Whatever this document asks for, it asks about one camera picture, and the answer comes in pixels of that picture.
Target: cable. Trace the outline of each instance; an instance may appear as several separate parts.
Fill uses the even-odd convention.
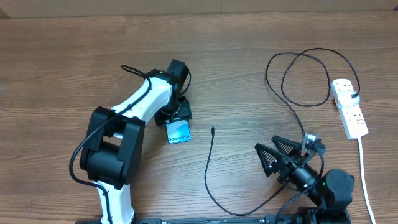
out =
[[[120,66],[121,69],[133,73],[135,75],[138,75],[142,78],[145,78],[146,80],[148,80],[148,89],[144,92],[144,94],[142,94],[136,101],[134,101],[133,103],[131,103],[130,105],[128,105],[126,108],[124,108],[122,111],[116,113],[112,118],[108,119],[107,121],[105,121],[103,124],[101,124],[98,128],[96,128],[91,134],[89,134],[84,140],[82,140],[82,142],[79,144],[79,146],[75,149],[75,152],[73,152],[71,158],[70,158],[70,162],[69,162],[69,174],[72,177],[72,179],[76,182],[78,182],[79,184],[84,184],[87,186],[92,186],[92,187],[97,187],[99,189],[101,189],[103,191],[103,195],[105,196],[105,201],[106,201],[106,213],[108,216],[108,221],[110,224],[113,224],[112,222],[112,216],[111,216],[111,208],[110,208],[110,204],[109,204],[109,195],[108,195],[108,191],[106,191],[106,189],[99,184],[95,184],[95,183],[91,183],[91,182],[87,182],[85,180],[81,180],[78,177],[76,177],[75,173],[73,172],[73,162],[76,159],[77,154],[79,153],[80,149],[82,149],[82,147],[84,146],[84,144],[95,134],[97,133],[100,129],[104,128],[105,126],[107,126],[108,124],[110,124],[111,122],[113,122],[119,115],[124,114],[125,112],[127,112],[129,109],[131,109],[134,105],[136,105],[138,102],[140,102],[151,90],[152,88],[152,82],[150,81],[149,77],[147,77],[145,75],[144,72],[132,68],[130,66],[127,65],[121,65]]]
[[[360,167],[361,167],[362,188],[363,188],[363,194],[365,196],[366,208],[368,208],[368,212],[369,212],[369,216],[371,217],[372,224],[376,224],[376,221],[373,216],[371,204],[369,203],[369,199],[368,199],[368,190],[366,190],[365,171],[364,171],[364,165],[363,165],[363,148],[362,148],[361,138],[358,138],[358,146],[359,146],[359,163],[360,163]]]
[[[191,72],[188,72],[188,75],[189,75],[189,82],[188,82],[188,85],[187,85],[187,87],[185,87],[184,91],[182,91],[182,92],[180,93],[180,96],[184,95],[184,94],[188,91],[189,86],[191,85]]]
[[[312,190],[316,184],[318,183],[318,181],[322,178],[322,174],[323,174],[323,168],[325,167],[325,160],[323,158],[323,155],[320,154],[319,152],[317,152],[320,159],[321,159],[321,170],[317,176],[317,180],[311,185],[309,186],[307,189],[305,189],[303,192],[298,193],[296,196],[292,197],[290,200],[288,200],[278,211],[278,213],[275,216],[275,223],[278,223],[278,219],[280,214],[282,214],[282,212],[285,210],[285,208],[291,204],[294,200],[298,199],[301,195],[306,194],[307,192],[309,192],[310,190]]]
[[[216,205],[219,206],[220,209],[222,209],[224,212],[226,212],[226,213],[228,213],[228,214],[230,214],[230,215],[240,216],[240,217],[246,216],[246,215],[250,215],[250,214],[252,214],[253,212],[259,210],[259,209],[260,209],[261,207],[263,207],[266,203],[268,203],[269,201],[271,201],[276,195],[279,194],[279,192],[281,192],[281,191],[284,189],[285,186],[283,185],[283,186],[282,186],[281,188],[279,188],[273,195],[271,195],[271,197],[269,197],[265,202],[263,202],[263,203],[260,204],[258,207],[256,207],[255,209],[251,210],[250,212],[247,212],[247,213],[244,213],[244,214],[238,214],[238,213],[230,212],[230,211],[228,211],[227,209],[225,209],[224,207],[222,207],[222,206],[216,201],[216,199],[212,196],[212,194],[210,193],[209,188],[207,187],[207,179],[206,179],[206,176],[207,176],[207,168],[209,167],[210,156],[211,156],[211,151],[212,151],[212,149],[213,149],[213,141],[214,141],[214,135],[215,135],[215,133],[216,133],[216,127],[213,126],[213,127],[211,128],[211,145],[210,145],[209,157],[208,157],[208,159],[207,159],[206,169],[205,169],[205,187],[206,187],[207,193],[209,194],[209,196],[211,197],[211,199],[214,201],[214,203],[216,203]]]
[[[308,51],[311,51],[311,50],[326,50],[326,51],[330,51],[330,52],[336,53],[336,54],[338,54],[340,57],[342,57],[342,58],[348,63],[348,65],[351,67],[351,69],[352,69],[352,71],[353,71],[353,73],[354,73],[354,76],[355,76],[355,78],[356,78],[356,81],[357,81],[357,83],[358,83],[358,92],[355,93],[355,94],[353,94],[352,97],[353,97],[353,98],[356,98],[356,97],[359,95],[359,91],[361,90],[361,85],[359,84],[359,78],[358,78],[358,75],[356,74],[356,71],[355,71],[353,65],[351,64],[351,62],[350,62],[344,55],[342,55],[341,53],[339,53],[339,52],[337,52],[337,51],[335,51],[335,50],[317,47],[317,48],[312,48],[312,49],[304,50],[304,51],[301,52],[301,53],[286,52],[286,53],[277,53],[277,54],[275,54],[274,56],[272,56],[271,59],[270,59],[269,62],[268,62],[268,65],[267,65],[267,68],[266,68],[266,71],[265,71],[265,77],[266,77],[267,84],[268,84],[269,88],[271,89],[271,91],[274,92],[274,94],[275,94],[276,96],[278,96],[278,97],[280,98],[280,100],[282,100],[282,101],[289,107],[289,109],[293,112],[294,116],[296,117],[296,119],[297,119],[297,121],[298,121],[298,124],[300,125],[300,129],[301,129],[301,131],[302,131],[303,138],[304,138],[304,135],[305,135],[305,131],[304,131],[303,124],[302,124],[302,122],[301,122],[299,116],[298,116],[297,113],[294,111],[294,109],[289,105],[289,103],[286,102],[286,101],[285,101],[285,100],[284,100],[284,99],[271,87],[271,84],[269,83],[269,80],[268,80],[268,68],[269,68],[269,65],[271,64],[272,60],[273,60],[276,56],[279,56],[279,55],[297,55],[297,56],[292,60],[292,62],[289,64],[289,66],[287,67],[287,69],[286,69],[286,71],[285,71],[285,73],[284,73],[284,76],[283,76],[283,78],[282,78],[282,83],[281,83],[281,85],[280,85],[280,90],[282,91],[282,94],[283,94],[283,96],[286,98],[287,101],[289,101],[289,102],[291,102],[291,103],[293,103],[293,104],[295,104],[295,105],[297,105],[297,106],[303,106],[303,107],[320,106],[320,105],[326,103],[326,102],[328,101],[329,97],[330,97],[330,77],[329,77],[329,73],[328,73],[328,70],[326,69],[325,64],[323,64],[323,62],[322,62],[321,60],[317,59],[317,58],[314,57],[314,56],[305,54],[305,52],[308,52]],[[306,56],[306,57],[309,57],[309,58],[312,58],[312,59],[316,60],[317,62],[319,62],[319,63],[322,65],[323,69],[325,70],[326,77],[327,77],[327,79],[328,79],[328,87],[327,87],[327,88],[328,88],[328,94],[327,94],[326,98],[325,98],[322,102],[320,102],[320,103],[316,103],[316,104],[314,104],[314,105],[303,105],[303,104],[300,104],[300,103],[296,103],[296,102],[292,101],[291,99],[289,99],[289,97],[287,97],[286,94],[285,94],[285,92],[284,92],[284,82],[285,82],[286,74],[287,74],[287,72],[289,71],[289,69],[291,68],[291,66],[294,64],[294,62],[295,62],[300,56]]]

